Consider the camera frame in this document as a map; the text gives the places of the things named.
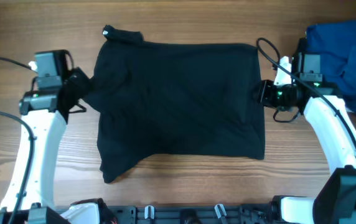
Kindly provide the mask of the black t-shirt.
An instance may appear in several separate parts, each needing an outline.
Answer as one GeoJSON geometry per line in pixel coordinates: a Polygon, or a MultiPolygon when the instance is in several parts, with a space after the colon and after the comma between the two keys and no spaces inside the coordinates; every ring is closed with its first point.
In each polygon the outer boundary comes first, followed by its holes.
{"type": "Polygon", "coordinates": [[[103,36],[85,102],[100,114],[106,183],[154,154],[264,158],[256,47],[147,42],[110,25],[103,36]]]}

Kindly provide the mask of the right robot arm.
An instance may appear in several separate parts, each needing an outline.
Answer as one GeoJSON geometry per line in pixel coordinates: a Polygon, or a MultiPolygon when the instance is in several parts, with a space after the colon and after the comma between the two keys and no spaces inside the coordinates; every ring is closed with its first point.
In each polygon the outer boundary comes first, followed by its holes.
{"type": "Polygon", "coordinates": [[[277,112],[297,108],[313,128],[330,170],[314,198],[275,196],[270,221],[356,223],[356,130],[338,87],[322,76],[318,55],[301,52],[292,62],[266,59],[276,78],[261,82],[258,101],[277,112]]]}

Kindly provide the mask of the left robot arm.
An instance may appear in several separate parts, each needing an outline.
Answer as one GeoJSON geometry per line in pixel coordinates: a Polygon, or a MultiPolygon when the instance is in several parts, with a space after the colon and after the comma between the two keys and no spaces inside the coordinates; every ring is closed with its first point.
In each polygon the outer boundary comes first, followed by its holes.
{"type": "Polygon", "coordinates": [[[0,111],[21,126],[21,140],[0,223],[100,223],[98,201],[80,202],[59,213],[54,206],[54,175],[59,144],[72,108],[88,93],[89,79],[68,50],[37,52],[26,66],[35,72],[19,102],[19,116],[0,111]]]}

